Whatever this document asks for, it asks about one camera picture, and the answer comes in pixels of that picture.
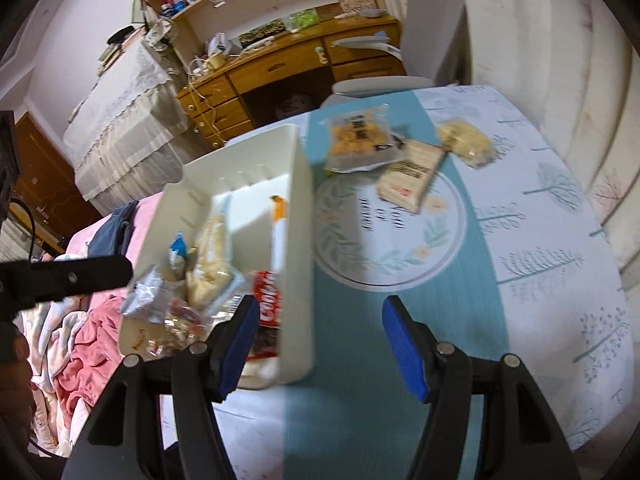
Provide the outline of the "operator left hand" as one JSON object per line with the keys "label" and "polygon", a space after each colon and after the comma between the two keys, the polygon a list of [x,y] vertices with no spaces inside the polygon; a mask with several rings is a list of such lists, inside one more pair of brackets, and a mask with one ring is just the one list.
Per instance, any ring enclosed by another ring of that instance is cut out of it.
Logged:
{"label": "operator left hand", "polygon": [[16,443],[28,445],[35,413],[29,346],[15,325],[1,324],[1,419]]}

